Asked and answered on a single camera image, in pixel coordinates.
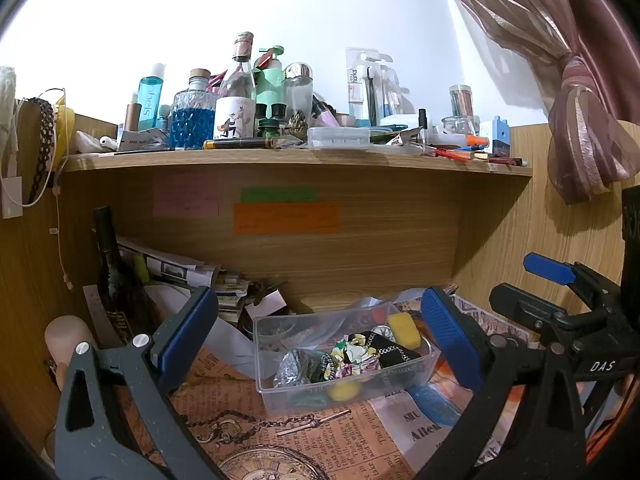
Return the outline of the yellow green sponge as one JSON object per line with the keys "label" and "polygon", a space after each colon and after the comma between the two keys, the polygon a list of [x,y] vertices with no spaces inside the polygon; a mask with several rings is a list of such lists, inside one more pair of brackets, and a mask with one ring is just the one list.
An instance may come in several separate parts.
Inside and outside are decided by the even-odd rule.
{"label": "yellow green sponge", "polygon": [[420,330],[414,324],[413,318],[408,312],[390,314],[387,318],[396,342],[409,350],[418,350],[422,344]]}

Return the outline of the blue plastic brush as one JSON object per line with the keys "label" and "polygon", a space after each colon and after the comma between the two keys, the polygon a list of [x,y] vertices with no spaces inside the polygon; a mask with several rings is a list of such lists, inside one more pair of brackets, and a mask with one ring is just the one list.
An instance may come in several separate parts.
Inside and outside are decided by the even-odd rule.
{"label": "blue plastic brush", "polygon": [[430,382],[407,389],[413,402],[429,420],[452,428],[460,418],[460,410]]}

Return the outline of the stack of papers and magazines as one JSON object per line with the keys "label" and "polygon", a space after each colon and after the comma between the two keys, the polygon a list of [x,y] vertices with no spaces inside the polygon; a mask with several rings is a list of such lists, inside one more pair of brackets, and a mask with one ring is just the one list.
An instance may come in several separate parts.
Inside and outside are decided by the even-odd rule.
{"label": "stack of papers and magazines", "polygon": [[116,236],[120,254],[134,265],[145,286],[166,285],[184,296],[206,286],[218,297],[219,316],[228,323],[238,324],[245,301],[250,298],[250,281],[241,274],[189,257],[159,252]]}

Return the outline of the dark wine bottle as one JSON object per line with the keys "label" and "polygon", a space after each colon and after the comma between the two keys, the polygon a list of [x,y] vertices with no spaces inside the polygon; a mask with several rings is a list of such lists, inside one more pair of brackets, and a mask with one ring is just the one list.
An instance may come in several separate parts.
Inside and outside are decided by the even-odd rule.
{"label": "dark wine bottle", "polygon": [[96,208],[93,221],[100,258],[98,292],[108,319],[124,344],[140,334],[151,336],[158,317],[134,263],[120,254],[112,208]]}

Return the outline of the newspaper print sheet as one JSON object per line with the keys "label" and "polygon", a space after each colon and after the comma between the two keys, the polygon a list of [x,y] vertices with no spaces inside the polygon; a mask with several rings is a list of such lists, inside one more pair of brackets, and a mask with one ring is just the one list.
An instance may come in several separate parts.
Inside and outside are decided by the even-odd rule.
{"label": "newspaper print sheet", "polygon": [[[431,383],[459,410],[472,393],[445,361]],[[410,479],[452,428],[407,390],[327,410],[271,416],[250,379],[202,349],[172,404],[231,479]]]}

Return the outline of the cream roll cylinder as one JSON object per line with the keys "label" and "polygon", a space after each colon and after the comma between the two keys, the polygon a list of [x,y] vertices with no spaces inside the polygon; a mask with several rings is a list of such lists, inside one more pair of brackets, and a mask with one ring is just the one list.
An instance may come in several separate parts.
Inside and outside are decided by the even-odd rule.
{"label": "cream roll cylinder", "polygon": [[75,315],[63,315],[51,321],[44,330],[44,342],[55,364],[55,381],[60,390],[70,360],[81,342],[96,344],[88,325]]}

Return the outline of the floral yellow cloth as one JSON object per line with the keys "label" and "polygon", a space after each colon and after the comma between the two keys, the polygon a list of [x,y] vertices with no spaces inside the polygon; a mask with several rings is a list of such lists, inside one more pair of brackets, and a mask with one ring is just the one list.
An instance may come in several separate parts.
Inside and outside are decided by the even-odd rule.
{"label": "floral yellow cloth", "polygon": [[354,333],[338,340],[323,356],[322,378],[342,379],[377,372],[382,368],[380,352],[373,348],[365,334]]}

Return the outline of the clear plastic bin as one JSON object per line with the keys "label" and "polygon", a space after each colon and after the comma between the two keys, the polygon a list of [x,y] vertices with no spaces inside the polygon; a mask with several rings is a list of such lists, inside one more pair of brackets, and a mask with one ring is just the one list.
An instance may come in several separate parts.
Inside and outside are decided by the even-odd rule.
{"label": "clear plastic bin", "polygon": [[271,416],[327,410],[386,396],[431,378],[440,351],[423,334],[404,341],[398,304],[254,322],[256,389]]}

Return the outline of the orange sticky note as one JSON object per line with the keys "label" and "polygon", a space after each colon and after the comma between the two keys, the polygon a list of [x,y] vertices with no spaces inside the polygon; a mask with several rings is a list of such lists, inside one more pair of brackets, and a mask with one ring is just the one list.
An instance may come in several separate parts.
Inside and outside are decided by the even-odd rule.
{"label": "orange sticky note", "polygon": [[233,205],[236,235],[337,234],[336,203],[238,203]]}

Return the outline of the pink sticky note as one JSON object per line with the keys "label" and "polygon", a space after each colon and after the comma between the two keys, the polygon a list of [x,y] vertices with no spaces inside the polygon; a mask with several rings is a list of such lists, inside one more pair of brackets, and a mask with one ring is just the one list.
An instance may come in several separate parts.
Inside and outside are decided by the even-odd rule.
{"label": "pink sticky note", "polygon": [[174,172],[153,177],[152,213],[156,218],[217,217],[218,185],[211,172]]}

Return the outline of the green sticky note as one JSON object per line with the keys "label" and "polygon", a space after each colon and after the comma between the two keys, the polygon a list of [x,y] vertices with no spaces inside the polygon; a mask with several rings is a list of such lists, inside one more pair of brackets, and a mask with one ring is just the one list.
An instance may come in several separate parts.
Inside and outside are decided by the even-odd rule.
{"label": "green sticky note", "polygon": [[304,186],[246,186],[242,188],[240,202],[266,203],[314,203],[318,192]]}

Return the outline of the wooden shelf board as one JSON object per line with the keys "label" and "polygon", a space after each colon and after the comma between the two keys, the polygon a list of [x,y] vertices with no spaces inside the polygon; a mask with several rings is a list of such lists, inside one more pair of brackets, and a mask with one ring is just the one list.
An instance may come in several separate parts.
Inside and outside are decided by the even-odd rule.
{"label": "wooden shelf board", "polygon": [[323,166],[398,168],[465,172],[466,174],[503,174],[526,177],[533,175],[528,167],[506,166],[494,162],[459,162],[446,157],[381,153],[355,150],[237,150],[164,151],[151,153],[85,154],[70,156],[66,172],[115,170],[132,168],[186,167],[186,166]]}

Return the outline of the orange marker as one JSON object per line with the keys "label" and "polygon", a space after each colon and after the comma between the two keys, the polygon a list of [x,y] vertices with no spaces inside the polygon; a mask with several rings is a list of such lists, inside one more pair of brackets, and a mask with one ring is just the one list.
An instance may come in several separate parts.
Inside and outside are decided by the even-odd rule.
{"label": "orange marker", "polygon": [[476,148],[477,146],[487,146],[489,140],[482,136],[473,136],[472,134],[443,133],[442,143],[456,146],[457,148]]}

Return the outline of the blue liquid glass bottle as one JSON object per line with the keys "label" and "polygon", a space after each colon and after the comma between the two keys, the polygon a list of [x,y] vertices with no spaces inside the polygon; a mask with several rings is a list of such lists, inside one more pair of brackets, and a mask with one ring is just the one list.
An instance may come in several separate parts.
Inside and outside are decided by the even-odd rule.
{"label": "blue liquid glass bottle", "polygon": [[207,89],[210,71],[190,71],[186,90],[175,94],[169,121],[168,141],[171,148],[200,150],[214,135],[215,108],[218,96]]}

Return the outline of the white illustrated mug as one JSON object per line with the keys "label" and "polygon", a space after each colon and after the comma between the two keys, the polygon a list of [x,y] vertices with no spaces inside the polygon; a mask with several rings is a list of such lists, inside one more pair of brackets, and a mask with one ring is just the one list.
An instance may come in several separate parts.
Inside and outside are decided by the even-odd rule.
{"label": "white illustrated mug", "polygon": [[249,139],[254,136],[255,102],[242,96],[223,96],[216,103],[214,138]]}

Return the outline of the clear glass cork bottle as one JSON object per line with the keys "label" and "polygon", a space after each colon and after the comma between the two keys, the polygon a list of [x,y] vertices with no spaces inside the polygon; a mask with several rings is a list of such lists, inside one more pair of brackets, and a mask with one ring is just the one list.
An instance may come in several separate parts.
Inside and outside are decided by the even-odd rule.
{"label": "clear glass cork bottle", "polygon": [[251,32],[241,32],[234,42],[232,62],[219,87],[219,95],[238,96],[254,100],[256,88],[253,77],[252,57],[254,35]]}

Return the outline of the clear plastic case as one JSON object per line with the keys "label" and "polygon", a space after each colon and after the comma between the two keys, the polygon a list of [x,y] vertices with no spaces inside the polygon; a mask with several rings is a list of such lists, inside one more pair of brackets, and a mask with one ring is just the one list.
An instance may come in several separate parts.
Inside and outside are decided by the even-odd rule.
{"label": "clear plastic case", "polygon": [[314,127],[307,131],[307,146],[313,150],[365,150],[370,146],[370,131],[355,127]]}

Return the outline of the black lace headband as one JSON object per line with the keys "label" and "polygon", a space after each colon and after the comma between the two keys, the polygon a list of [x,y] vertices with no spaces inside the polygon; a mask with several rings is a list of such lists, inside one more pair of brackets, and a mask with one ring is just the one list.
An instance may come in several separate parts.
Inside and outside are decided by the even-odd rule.
{"label": "black lace headband", "polygon": [[24,176],[29,180],[26,205],[35,206],[49,186],[56,151],[55,112],[43,98],[27,99],[18,114],[18,140]]}

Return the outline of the teal mouthwash bottle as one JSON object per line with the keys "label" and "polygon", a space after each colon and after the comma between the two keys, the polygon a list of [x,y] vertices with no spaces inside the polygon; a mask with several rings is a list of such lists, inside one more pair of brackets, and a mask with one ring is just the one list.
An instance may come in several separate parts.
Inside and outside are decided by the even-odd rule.
{"label": "teal mouthwash bottle", "polygon": [[149,75],[139,81],[138,103],[141,106],[139,116],[139,129],[148,130],[155,127],[158,110],[160,109],[160,96],[164,84],[165,65],[156,63]]}

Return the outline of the toothbrush blister pack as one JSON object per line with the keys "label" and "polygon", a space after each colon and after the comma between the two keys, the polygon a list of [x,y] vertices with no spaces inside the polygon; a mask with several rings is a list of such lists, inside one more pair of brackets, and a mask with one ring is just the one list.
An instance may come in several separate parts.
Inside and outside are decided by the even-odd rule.
{"label": "toothbrush blister pack", "polygon": [[402,113],[399,79],[393,58],[375,49],[346,50],[347,102],[357,127],[382,125]]}

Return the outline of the mint green pump bottle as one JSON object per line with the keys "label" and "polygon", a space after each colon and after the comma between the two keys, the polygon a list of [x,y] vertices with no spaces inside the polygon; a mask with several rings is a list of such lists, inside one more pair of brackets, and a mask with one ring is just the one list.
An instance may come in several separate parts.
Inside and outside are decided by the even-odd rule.
{"label": "mint green pump bottle", "polygon": [[253,75],[256,86],[256,110],[262,117],[270,118],[273,104],[283,104],[284,81],[280,56],[284,47],[277,44],[270,48],[260,49],[259,58],[254,63]]}

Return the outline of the glass jar with lid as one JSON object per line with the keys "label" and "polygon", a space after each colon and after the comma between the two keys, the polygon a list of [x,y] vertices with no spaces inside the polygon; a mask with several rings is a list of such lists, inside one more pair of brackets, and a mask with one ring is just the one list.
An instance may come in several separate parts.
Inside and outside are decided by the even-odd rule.
{"label": "glass jar with lid", "polygon": [[294,62],[284,69],[283,89],[286,117],[303,119],[309,125],[314,94],[314,78],[311,67],[302,62]]}

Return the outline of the pink curtain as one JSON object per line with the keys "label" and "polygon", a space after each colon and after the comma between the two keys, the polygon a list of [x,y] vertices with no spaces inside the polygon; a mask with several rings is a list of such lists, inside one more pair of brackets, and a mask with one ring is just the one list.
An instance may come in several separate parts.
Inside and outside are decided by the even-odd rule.
{"label": "pink curtain", "polygon": [[486,36],[529,62],[552,133],[549,177],[565,203],[639,171],[623,122],[639,119],[639,35],[613,0],[459,0]]}

